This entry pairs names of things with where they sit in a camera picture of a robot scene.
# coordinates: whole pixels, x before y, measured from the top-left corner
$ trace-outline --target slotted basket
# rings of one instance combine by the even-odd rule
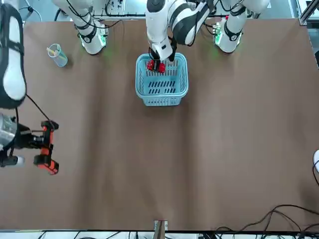
[[[177,106],[188,91],[187,61],[176,53],[173,62],[165,60],[165,73],[149,71],[148,54],[136,61],[135,90],[146,106]]]

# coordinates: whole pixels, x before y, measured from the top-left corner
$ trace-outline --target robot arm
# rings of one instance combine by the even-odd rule
[[[228,19],[223,19],[216,45],[226,52],[233,52],[240,40],[243,27],[247,20],[247,9],[254,13],[262,13],[270,0],[230,0],[231,7]]]
[[[105,36],[108,29],[102,29],[103,25],[93,19],[88,10],[93,6],[93,0],[52,0],[52,2],[72,18],[80,33],[82,45],[89,54],[95,55],[106,46]]]
[[[233,6],[228,20],[224,20],[219,47],[225,52],[235,50],[239,36],[247,20],[247,11],[261,13],[270,0],[230,0]],[[148,0],[146,11],[147,36],[154,54],[159,60],[173,54],[167,28],[173,32],[173,39],[181,45],[189,45],[209,13],[214,11],[217,0],[201,1],[191,10],[185,0]]]
[[[18,107],[26,94],[23,29],[18,1],[0,5],[0,108]]]
[[[14,109],[21,105],[26,96],[26,81],[23,69],[23,28],[18,12],[18,0],[0,3],[0,108]],[[59,164],[51,159],[53,131],[59,125],[53,121],[41,123],[42,135],[32,131],[0,113],[0,167],[24,163],[24,158],[15,156],[13,150],[37,148],[41,152],[33,163],[45,168],[51,175],[58,172]]]
[[[185,0],[148,0],[147,36],[159,59],[162,61],[173,53],[167,35],[168,27],[173,31],[176,43],[189,45],[214,6],[214,0],[202,1],[192,11]]]

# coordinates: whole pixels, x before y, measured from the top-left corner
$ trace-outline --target brown table surface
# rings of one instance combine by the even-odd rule
[[[20,152],[24,167],[2,169],[1,229],[152,230],[161,219],[169,230],[238,230],[278,204],[319,210],[319,71],[297,19],[248,21],[230,55],[204,29],[192,47],[178,47],[188,94],[163,108],[145,107],[135,92],[136,59],[148,51],[145,21],[124,26],[91,56],[73,23],[26,24],[28,93],[60,124],[60,171],[33,166],[37,150]],[[67,67],[47,56],[52,43],[61,44]],[[44,119],[28,99],[19,113],[31,129]],[[281,211],[301,226],[319,221]],[[269,230],[292,229],[275,215]]]

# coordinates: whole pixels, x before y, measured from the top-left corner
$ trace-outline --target red object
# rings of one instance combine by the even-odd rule
[[[150,61],[148,62],[148,69],[149,69],[150,71],[153,71],[153,70],[154,70],[154,61],[153,61],[153,60],[150,60]]]
[[[164,63],[159,64],[158,72],[160,72],[160,73],[165,72],[165,64]]]
[[[150,71],[157,71],[160,73],[165,72],[165,64],[164,63],[158,63],[158,65],[155,63],[154,60],[150,60],[147,64],[147,68]]]

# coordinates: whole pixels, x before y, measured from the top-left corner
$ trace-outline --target cup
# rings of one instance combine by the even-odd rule
[[[68,63],[68,58],[64,54],[59,44],[52,44],[47,48],[48,55],[51,57],[58,67],[64,67]]]

